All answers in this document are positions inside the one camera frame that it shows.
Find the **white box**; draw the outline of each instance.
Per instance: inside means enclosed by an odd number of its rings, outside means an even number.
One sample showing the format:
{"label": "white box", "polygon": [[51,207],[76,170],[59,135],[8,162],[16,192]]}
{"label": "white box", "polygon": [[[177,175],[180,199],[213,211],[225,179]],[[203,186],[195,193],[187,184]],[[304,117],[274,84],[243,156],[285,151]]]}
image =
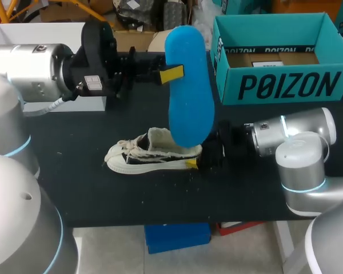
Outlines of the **white box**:
{"label": "white box", "polygon": [[[0,24],[0,45],[64,44],[76,53],[81,46],[84,23],[13,23]],[[50,103],[27,103],[24,111],[40,110]],[[78,97],[54,111],[103,111],[105,98]]]}

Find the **shoe sole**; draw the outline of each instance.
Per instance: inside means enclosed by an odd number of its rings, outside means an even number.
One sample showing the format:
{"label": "shoe sole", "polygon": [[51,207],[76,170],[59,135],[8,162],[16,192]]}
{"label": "shoe sole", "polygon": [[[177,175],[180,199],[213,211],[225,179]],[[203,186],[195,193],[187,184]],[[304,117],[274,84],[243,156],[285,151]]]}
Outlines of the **shoe sole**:
{"label": "shoe sole", "polygon": [[147,173],[155,170],[187,170],[186,160],[177,160],[173,162],[157,164],[124,164],[119,162],[107,162],[107,166],[114,172],[128,175]]}
{"label": "shoe sole", "polygon": [[166,38],[167,65],[184,66],[184,77],[169,83],[169,128],[181,147],[202,144],[214,121],[214,100],[205,41],[194,27],[176,27]]}

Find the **blue foam insole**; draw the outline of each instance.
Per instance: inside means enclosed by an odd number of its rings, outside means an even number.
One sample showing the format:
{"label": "blue foam insole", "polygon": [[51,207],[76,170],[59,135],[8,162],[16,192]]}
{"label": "blue foam insole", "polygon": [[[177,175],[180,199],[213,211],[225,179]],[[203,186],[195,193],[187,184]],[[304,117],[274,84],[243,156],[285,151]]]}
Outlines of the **blue foam insole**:
{"label": "blue foam insole", "polygon": [[170,82],[169,127],[177,145],[193,147],[210,133],[214,101],[205,41],[191,26],[175,28],[166,38],[167,65],[184,65],[184,77]]}

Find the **black tabletop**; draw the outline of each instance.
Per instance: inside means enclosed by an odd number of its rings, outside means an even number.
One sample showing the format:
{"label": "black tabletop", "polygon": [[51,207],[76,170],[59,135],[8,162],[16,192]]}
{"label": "black tabletop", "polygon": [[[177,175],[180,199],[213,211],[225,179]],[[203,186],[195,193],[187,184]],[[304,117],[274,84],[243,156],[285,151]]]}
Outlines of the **black tabletop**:
{"label": "black tabletop", "polygon": [[[235,125],[315,107],[327,107],[337,126],[337,143],[325,164],[343,176],[343,100],[222,106],[214,90],[216,118]],[[28,118],[41,166],[40,185],[71,227],[302,219],[285,204],[274,158],[234,170],[213,168],[117,174],[103,164],[108,149],[150,127],[167,127],[168,86],[139,84],[107,112],[54,112]]]}

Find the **white sneaker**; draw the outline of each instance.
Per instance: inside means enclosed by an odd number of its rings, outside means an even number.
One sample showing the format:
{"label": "white sneaker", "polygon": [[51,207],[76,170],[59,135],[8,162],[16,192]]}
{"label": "white sneaker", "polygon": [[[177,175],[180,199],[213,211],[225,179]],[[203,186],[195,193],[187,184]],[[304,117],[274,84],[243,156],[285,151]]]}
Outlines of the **white sneaker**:
{"label": "white sneaker", "polygon": [[104,161],[122,174],[141,174],[154,170],[185,170],[187,160],[196,159],[202,146],[184,148],[175,144],[166,128],[152,127],[134,140],[121,140],[110,148]]}

